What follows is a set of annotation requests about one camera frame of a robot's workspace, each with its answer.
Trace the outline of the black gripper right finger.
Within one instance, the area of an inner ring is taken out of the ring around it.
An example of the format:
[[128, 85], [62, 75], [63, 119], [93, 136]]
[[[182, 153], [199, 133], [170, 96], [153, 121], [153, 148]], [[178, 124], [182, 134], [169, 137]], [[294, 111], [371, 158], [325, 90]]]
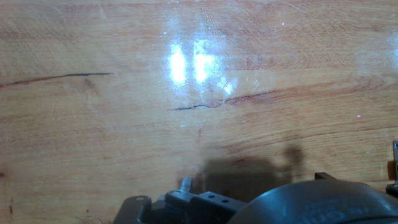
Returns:
[[182, 179], [178, 190], [167, 192], [155, 210], [155, 222], [166, 224], [224, 224], [237, 214], [245, 203], [214, 192], [194, 194], [193, 180]]

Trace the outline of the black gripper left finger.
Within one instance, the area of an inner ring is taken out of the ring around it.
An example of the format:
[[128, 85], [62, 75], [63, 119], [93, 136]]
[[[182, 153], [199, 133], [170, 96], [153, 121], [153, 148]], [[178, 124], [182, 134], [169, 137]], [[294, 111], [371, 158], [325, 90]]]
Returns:
[[114, 224], [153, 224], [152, 199], [148, 196], [135, 196], [125, 199]]

